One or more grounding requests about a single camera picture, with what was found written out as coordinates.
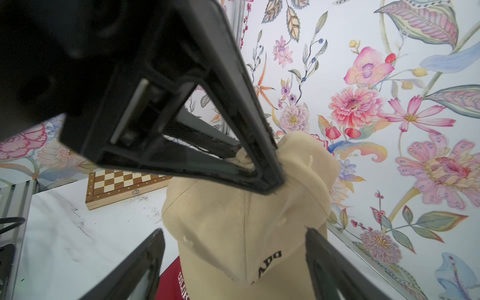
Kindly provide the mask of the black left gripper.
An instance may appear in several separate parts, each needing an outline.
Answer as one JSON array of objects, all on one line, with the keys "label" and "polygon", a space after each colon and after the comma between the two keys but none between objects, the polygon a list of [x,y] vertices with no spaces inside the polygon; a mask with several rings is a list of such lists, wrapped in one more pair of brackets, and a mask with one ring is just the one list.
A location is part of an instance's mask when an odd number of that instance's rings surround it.
[{"label": "black left gripper", "polygon": [[2,1],[2,145],[65,115],[61,142],[97,165],[179,160],[190,47],[169,1]]}]

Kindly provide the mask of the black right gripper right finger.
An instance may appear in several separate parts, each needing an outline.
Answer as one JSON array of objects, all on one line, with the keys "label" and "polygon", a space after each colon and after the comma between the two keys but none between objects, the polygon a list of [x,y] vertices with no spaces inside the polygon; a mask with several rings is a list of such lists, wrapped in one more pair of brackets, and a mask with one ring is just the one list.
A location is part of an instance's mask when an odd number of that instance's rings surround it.
[{"label": "black right gripper right finger", "polygon": [[305,235],[306,262],[317,300],[387,300],[320,232]]}]

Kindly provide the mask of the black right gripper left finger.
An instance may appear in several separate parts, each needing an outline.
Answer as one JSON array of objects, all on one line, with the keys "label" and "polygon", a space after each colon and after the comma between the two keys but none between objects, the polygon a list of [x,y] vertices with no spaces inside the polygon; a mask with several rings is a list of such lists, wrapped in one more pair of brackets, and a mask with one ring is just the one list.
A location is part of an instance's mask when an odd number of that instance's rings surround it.
[{"label": "black right gripper left finger", "polygon": [[155,299],[164,253],[165,238],[158,228],[82,299]]}]

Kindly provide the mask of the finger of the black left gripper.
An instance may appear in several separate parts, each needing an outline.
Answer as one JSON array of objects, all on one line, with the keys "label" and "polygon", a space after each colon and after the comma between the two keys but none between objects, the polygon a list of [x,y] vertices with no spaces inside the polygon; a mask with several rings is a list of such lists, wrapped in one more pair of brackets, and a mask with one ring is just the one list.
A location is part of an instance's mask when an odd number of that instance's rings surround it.
[{"label": "finger of the black left gripper", "polygon": [[98,164],[118,170],[163,173],[210,180],[237,188],[260,188],[255,168],[233,160],[241,143],[181,109],[158,131],[154,112],[127,124],[115,142],[103,147]]},{"label": "finger of the black left gripper", "polygon": [[198,80],[239,139],[254,167],[228,161],[189,162],[184,178],[208,180],[268,195],[285,183],[276,143],[224,10],[216,1],[180,1],[179,14],[199,52],[206,72]]}]

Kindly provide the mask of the maroon cap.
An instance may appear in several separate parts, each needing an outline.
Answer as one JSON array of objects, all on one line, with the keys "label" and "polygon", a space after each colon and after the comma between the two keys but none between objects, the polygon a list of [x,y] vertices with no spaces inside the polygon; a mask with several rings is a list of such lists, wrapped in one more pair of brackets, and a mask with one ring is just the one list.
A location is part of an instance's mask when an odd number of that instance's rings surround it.
[{"label": "maroon cap", "polygon": [[155,300],[190,300],[180,257],[177,257],[159,277]]}]

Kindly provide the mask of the tan Colorado baseball cap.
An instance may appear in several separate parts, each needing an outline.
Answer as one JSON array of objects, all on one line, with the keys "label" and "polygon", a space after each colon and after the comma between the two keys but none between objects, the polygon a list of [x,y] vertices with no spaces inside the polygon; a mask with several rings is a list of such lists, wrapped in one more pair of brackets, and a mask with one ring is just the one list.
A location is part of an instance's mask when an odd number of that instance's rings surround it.
[{"label": "tan Colorado baseball cap", "polygon": [[326,141],[292,132],[277,145],[285,183],[261,195],[173,178],[162,221],[177,241],[181,286],[192,300],[312,300],[308,229],[326,235],[340,163]]}]

